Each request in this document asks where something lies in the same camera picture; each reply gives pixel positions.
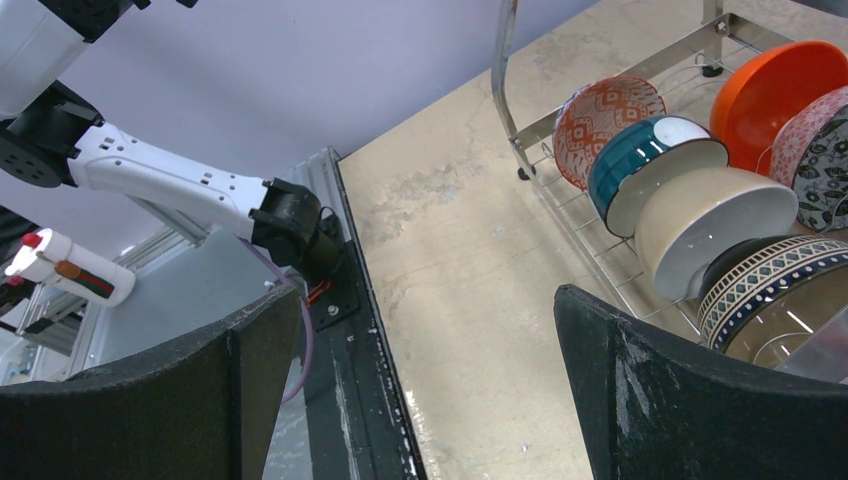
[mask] black rubber foot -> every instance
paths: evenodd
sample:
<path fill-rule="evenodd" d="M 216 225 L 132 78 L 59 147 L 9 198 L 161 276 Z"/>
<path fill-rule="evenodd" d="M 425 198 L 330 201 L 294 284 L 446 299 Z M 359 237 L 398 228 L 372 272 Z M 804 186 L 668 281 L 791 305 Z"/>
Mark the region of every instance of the black rubber foot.
<path fill-rule="evenodd" d="M 715 78 L 724 73 L 724 67 L 713 67 L 711 65 L 704 65 L 701 67 L 701 75 L 707 78 Z"/>
<path fill-rule="evenodd" d="M 536 175 L 536 167 L 531 166 L 530 169 L 533 170 L 533 175 Z M 525 172 L 523 168 L 518 169 L 518 178 L 524 180 L 525 182 L 527 180 L 530 180 L 530 177 L 527 175 L 527 172 Z"/>

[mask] pink patterned bowl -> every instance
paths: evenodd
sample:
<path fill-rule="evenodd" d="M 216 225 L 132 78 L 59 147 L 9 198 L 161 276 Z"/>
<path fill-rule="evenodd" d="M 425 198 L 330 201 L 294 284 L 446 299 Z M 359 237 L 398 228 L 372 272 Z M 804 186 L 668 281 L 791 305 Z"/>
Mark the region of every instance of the pink patterned bowl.
<path fill-rule="evenodd" d="M 657 89 L 629 75 L 605 78 L 580 90 L 560 111 L 554 132 L 554 159 L 562 176 L 586 190 L 598 153 L 622 130 L 665 113 Z"/>
<path fill-rule="evenodd" d="M 832 209 L 848 194 L 848 86 L 827 93 L 793 117 L 772 144 L 769 177 L 792 188 L 800 200 L 798 221 L 815 231 L 834 222 Z M 848 213 L 848 201 L 838 217 Z M 834 228 L 848 226 L 846 219 Z"/>

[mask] teal bowl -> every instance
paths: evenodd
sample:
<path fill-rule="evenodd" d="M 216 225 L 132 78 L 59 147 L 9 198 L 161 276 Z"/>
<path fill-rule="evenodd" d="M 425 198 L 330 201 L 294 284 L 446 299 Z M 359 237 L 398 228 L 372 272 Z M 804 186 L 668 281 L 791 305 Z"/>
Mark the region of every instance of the teal bowl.
<path fill-rule="evenodd" d="M 727 147 L 692 120 L 658 115 L 616 135 L 589 171 L 589 197 L 607 230 L 630 238 L 645 202 L 678 175 L 728 164 Z"/>

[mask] table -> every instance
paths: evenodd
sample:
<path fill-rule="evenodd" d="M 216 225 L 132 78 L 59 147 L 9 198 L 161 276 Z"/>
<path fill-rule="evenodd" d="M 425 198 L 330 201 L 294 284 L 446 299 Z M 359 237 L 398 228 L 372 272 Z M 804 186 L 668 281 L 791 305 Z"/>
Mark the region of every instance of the table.
<path fill-rule="evenodd" d="M 726 11 L 848 47 L 845 20 L 787 0 Z M 701 13 L 700 0 L 603 0 L 569 20 L 511 58 L 516 123 L 682 37 Z M 710 87 L 693 110 L 709 108 Z M 488 72 L 341 162 L 432 479 L 591 478 L 552 306 L 561 284 L 605 292 L 516 168 Z"/>

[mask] red bottle cap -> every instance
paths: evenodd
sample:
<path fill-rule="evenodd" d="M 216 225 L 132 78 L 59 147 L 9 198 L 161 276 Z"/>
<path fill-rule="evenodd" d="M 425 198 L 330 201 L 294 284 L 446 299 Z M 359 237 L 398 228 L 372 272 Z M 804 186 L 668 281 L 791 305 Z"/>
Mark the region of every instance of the red bottle cap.
<path fill-rule="evenodd" d="M 21 241 L 29 248 L 41 245 L 42 238 L 37 233 L 25 233 Z"/>

